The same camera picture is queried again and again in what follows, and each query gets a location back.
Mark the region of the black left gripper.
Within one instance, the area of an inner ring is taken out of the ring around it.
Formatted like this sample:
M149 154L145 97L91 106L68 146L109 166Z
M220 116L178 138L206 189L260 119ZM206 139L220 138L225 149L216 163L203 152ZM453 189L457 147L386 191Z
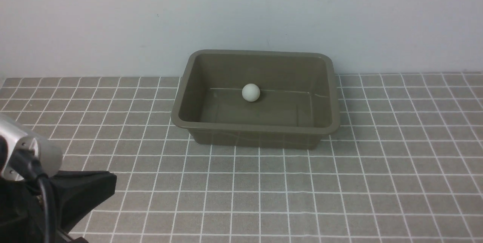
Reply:
M55 243L85 243L69 232L95 207L115 193L117 177L108 171L59 171L50 178L55 198ZM0 239L2 243L43 243L45 213L35 183L7 181L0 185Z

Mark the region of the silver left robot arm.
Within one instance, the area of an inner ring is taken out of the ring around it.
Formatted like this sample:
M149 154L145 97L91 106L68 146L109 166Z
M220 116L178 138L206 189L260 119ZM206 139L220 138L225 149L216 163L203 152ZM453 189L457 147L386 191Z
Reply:
M63 152L47 138L1 115L2 243L85 243L69 232L115 193L109 171L62 171Z

